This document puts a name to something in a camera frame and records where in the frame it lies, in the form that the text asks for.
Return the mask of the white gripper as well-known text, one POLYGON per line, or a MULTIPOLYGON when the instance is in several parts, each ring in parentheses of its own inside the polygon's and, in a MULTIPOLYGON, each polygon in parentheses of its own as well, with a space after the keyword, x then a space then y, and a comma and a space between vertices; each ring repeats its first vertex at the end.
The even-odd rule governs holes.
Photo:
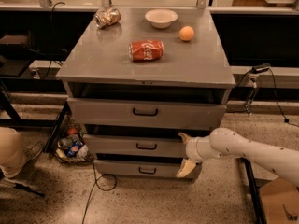
POLYGON ((186 155, 188 159, 182 160, 176 174, 177 178, 187 176, 196 167, 196 163, 219 157, 219 152, 210 145, 208 136, 190 137, 183 132, 179 132, 178 136, 181 138, 182 142, 186 144, 186 155))

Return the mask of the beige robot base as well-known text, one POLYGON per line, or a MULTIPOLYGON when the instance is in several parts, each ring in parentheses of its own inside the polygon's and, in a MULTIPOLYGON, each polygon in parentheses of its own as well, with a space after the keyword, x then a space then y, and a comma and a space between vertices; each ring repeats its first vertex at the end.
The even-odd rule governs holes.
POLYGON ((0 169, 6 178, 17 176, 22 168, 42 151, 38 142, 25 147, 22 136, 15 129, 0 127, 0 169))

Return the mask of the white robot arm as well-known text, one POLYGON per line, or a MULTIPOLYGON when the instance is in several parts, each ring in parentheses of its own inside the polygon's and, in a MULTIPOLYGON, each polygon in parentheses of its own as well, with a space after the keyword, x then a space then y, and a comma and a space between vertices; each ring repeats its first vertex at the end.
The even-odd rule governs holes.
POLYGON ((244 158, 299 187, 299 151, 255 142, 227 129, 217 128, 206 137, 178 134, 186 147, 187 157, 182 160, 177 177, 193 171, 207 159, 226 157, 244 158))

